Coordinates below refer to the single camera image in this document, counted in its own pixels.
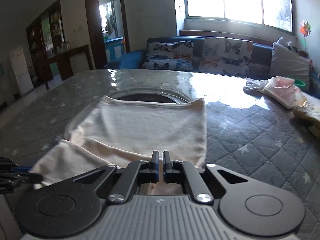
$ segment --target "bright window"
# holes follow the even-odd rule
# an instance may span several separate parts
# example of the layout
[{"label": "bright window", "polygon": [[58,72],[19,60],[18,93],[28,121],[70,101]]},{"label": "bright window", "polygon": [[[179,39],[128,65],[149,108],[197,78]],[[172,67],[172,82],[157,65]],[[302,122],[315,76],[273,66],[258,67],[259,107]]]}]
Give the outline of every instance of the bright window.
[{"label": "bright window", "polygon": [[291,0],[187,0],[189,18],[222,18],[292,32]]}]

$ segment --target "brown door frame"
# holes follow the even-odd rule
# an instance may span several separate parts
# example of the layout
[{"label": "brown door frame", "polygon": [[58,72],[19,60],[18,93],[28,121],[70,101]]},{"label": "brown door frame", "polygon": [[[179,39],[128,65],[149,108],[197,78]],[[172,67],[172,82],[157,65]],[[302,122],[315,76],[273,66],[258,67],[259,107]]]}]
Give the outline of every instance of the brown door frame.
[{"label": "brown door frame", "polygon": [[[107,63],[104,48],[103,36],[101,31],[99,0],[84,0],[85,11],[87,14],[89,37],[91,42],[93,60],[97,69],[101,69]],[[126,52],[130,52],[127,19],[125,15],[124,0],[120,0],[121,15],[124,29]]]}]

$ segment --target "white refrigerator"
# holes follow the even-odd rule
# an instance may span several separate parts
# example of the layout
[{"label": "white refrigerator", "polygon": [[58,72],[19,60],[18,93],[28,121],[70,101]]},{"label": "white refrigerator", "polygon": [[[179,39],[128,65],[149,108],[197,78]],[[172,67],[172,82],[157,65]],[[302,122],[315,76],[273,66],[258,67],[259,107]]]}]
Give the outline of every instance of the white refrigerator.
[{"label": "white refrigerator", "polygon": [[17,86],[21,96],[33,90],[33,84],[29,75],[23,48],[19,47],[10,53],[13,73],[17,80]]}]

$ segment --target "green plastic object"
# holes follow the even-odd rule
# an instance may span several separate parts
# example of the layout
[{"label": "green plastic object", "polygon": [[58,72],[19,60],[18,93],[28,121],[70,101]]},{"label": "green plastic object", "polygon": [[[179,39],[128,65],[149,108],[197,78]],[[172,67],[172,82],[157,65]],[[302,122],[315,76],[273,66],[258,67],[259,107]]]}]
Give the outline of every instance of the green plastic object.
[{"label": "green plastic object", "polygon": [[301,79],[297,79],[297,78],[292,78],[294,79],[294,84],[297,86],[297,87],[300,87],[300,88],[303,88],[306,86],[305,82]]}]

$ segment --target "towel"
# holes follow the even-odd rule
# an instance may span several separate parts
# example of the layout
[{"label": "towel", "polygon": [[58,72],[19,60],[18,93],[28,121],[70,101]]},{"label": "towel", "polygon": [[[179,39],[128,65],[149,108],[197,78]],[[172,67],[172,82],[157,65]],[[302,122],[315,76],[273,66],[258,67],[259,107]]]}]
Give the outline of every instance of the towel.
[{"label": "towel", "polygon": [[[154,150],[169,151],[172,160],[204,165],[206,112],[202,98],[168,104],[104,96],[71,132],[69,141],[61,140],[31,172],[42,174],[43,186],[47,186],[106,164],[125,168],[132,161],[151,160]],[[147,189],[147,194],[155,195],[178,192],[180,187],[163,183]]]}]

